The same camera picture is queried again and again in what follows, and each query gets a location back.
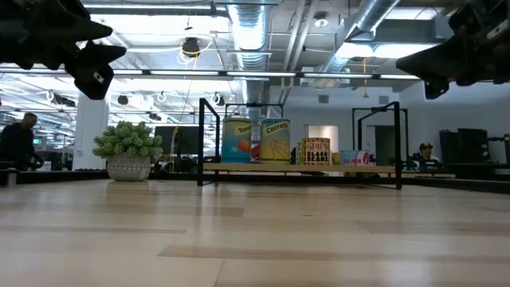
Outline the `black table edge frame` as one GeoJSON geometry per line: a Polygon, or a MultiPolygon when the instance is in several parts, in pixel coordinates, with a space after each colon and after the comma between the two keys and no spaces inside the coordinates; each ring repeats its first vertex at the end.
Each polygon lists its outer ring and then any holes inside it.
{"type": "MultiPolygon", "coordinates": [[[[18,171],[17,184],[29,183],[57,183],[107,179],[105,171],[18,171]]],[[[199,186],[210,183],[259,183],[282,185],[372,185],[386,186],[395,189],[398,184],[416,185],[424,187],[448,188],[455,190],[477,191],[510,195],[510,181],[479,180],[479,179],[446,179],[446,178],[412,178],[410,174],[403,174],[400,179],[370,177],[333,177],[306,175],[234,175],[224,174],[170,174],[151,173],[150,179],[169,181],[191,181],[199,186]]]]}

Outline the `green plant in patterned pot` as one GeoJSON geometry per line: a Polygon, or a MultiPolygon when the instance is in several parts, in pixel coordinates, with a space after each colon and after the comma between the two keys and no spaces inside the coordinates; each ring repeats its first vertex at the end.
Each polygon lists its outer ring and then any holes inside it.
{"type": "Polygon", "coordinates": [[[153,128],[142,121],[120,121],[94,138],[94,155],[106,159],[109,177],[119,182],[140,182],[148,178],[151,165],[163,153],[162,137],[151,136],[153,128]]]}

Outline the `black equipment box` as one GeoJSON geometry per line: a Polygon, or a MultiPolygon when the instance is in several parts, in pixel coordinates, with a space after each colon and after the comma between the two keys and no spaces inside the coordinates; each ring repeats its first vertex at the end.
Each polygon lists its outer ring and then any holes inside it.
{"type": "Polygon", "coordinates": [[[490,160],[488,134],[484,129],[458,128],[439,132],[443,163],[486,163],[490,160]]]}

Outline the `silver round ventilation duct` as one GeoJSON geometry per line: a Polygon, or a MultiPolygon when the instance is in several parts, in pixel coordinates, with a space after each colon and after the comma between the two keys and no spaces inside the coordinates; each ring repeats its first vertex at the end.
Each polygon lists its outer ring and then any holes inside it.
{"type": "MultiPolygon", "coordinates": [[[[268,68],[269,8],[259,5],[229,5],[227,10],[232,22],[233,43],[238,53],[237,67],[244,72],[262,71],[268,68]]],[[[246,104],[266,104],[265,84],[261,80],[242,80],[242,93],[246,104]]],[[[266,113],[266,107],[246,107],[246,115],[254,123],[266,113]]]]}
{"type": "Polygon", "coordinates": [[[401,0],[362,0],[356,14],[343,19],[339,25],[335,39],[339,40],[340,46],[321,69],[323,73],[330,73],[334,68],[341,71],[346,65],[341,64],[343,57],[336,53],[344,46],[344,43],[353,37],[363,33],[374,32],[387,15],[399,4],[401,0]]]}

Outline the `salmon can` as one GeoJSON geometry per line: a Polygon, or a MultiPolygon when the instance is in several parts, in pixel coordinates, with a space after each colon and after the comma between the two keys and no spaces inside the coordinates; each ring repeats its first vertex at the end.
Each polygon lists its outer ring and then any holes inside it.
{"type": "Polygon", "coordinates": [[[370,166],[370,153],[364,150],[348,150],[339,153],[339,164],[344,166],[370,166]]]}

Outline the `wooden shelf with black frame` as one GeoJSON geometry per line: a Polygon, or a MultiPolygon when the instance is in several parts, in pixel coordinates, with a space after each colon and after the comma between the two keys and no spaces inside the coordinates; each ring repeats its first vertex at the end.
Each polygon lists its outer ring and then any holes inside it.
{"type": "Polygon", "coordinates": [[[196,183],[203,187],[211,183],[283,183],[291,173],[297,173],[296,181],[306,184],[362,184],[383,187],[394,190],[402,188],[402,160],[401,133],[395,134],[395,155],[397,163],[394,166],[312,166],[292,165],[280,163],[222,163],[219,147],[215,148],[213,162],[206,162],[203,155],[204,125],[206,110],[210,110],[216,119],[216,143],[220,143],[220,116],[208,103],[207,99],[199,100],[198,108],[198,171],[196,183]],[[310,172],[348,172],[354,177],[306,177],[310,172]]]}

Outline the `yellow carrots can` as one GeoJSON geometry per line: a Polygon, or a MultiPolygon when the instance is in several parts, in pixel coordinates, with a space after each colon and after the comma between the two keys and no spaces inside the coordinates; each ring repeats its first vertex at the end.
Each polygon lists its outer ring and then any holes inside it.
{"type": "Polygon", "coordinates": [[[262,163],[290,163],[290,120],[261,121],[260,161],[262,163]]]}

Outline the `long ceiling light rail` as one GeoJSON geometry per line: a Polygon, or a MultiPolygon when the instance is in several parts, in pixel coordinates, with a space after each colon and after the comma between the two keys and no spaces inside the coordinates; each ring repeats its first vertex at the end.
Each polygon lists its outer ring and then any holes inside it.
{"type": "MultiPolygon", "coordinates": [[[[381,74],[381,73],[303,73],[303,72],[270,72],[270,71],[229,71],[229,70],[184,70],[184,69],[113,69],[114,77],[123,78],[156,78],[169,77],[177,79],[199,79],[199,78],[240,78],[241,80],[269,79],[269,78],[303,78],[303,79],[348,79],[348,80],[374,80],[374,81],[419,81],[416,76],[407,74],[381,74]]],[[[14,67],[0,66],[0,74],[29,75],[40,77],[74,77],[64,69],[31,69],[25,70],[14,67]]],[[[92,74],[78,74],[79,78],[85,81],[102,83],[104,77],[98,72],[92,74]]]]}

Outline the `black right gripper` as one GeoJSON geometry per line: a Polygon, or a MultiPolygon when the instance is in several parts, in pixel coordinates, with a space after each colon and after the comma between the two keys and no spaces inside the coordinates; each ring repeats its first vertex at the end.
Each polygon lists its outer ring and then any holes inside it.
{"type": "Polygon", "coordinates": [[[449,26],[454,37],[396,61],[397,69],[425,80],[427,100],[445,94],[448,80],[510,82],[510,0],[467,0],[449,26]]]}

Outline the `white building column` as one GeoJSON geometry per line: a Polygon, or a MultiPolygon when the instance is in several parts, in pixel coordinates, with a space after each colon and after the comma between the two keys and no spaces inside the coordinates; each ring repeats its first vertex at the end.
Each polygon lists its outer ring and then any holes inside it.
{"type": "Polygon", "coordinates": [[[76,131],[73,147],[73,170],[102,170],[105,159],[93,154],[94,138],[101,136],[108,126],[109,103],[90,100],[80,92],[77,104],[76,131]]]}

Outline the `blue tomatoes can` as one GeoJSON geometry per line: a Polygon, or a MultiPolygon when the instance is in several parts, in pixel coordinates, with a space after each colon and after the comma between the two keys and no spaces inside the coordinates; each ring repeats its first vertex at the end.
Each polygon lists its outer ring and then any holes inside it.
{"type": "Polygon", "coordinates": [[[222,121],[222,162],[251,162],[252,121],[230,117],[222,121]]]}

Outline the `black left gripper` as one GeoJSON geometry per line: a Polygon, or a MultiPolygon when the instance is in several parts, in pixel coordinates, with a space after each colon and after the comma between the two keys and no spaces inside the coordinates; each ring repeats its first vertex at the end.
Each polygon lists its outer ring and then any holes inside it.
{"type": "Polygon", "coordinates": [[[22,69],[36,64],[55,70],[65,65],[75,86],[90,100],[103,100],[113,80],[110,63],[127,49],[89,41],[107,37],[112,28],[91,20],[80,0],[0,0],[0,64],[22,69]]]}

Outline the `spicy black beans can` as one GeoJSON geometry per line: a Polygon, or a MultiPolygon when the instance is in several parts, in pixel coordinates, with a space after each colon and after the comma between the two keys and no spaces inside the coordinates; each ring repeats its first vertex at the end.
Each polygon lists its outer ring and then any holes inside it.
{"type": "Polygon", "coordinates": [[[329,138],[304,138],[300,144],[302,165],[327,166],[331,162],[329,138]]]}

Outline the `black computer monitor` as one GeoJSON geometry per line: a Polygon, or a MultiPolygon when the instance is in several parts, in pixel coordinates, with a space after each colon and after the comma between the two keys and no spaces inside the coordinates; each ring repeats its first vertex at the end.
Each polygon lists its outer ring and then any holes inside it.
{"type": "Polygon", "coordinates": [[[162,138],[160,147],[163,154],[196,155],[198,154],[198,127],[157,126],[155,135],[162,138]]]}

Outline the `person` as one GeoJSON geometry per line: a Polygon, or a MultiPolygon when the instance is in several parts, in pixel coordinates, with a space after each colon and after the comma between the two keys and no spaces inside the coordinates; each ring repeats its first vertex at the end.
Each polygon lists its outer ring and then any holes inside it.
{"type": "Polygon", "coordinates": [[[411,157],[414,169],[419,172],[432,172],[441,167],[439,158],[433,155],[434,146],[431,143],[421,143],[418,153],[414,153],[411,157]]]}
{"type": "Polygon", "coordinates": [[[11,162],[19,171],[38,169],[44,160],[36,154],[32,128],[37,123],[37,116],[26,113],[19,123],[9,124],[0,134],[0,161],[11,162]]]}

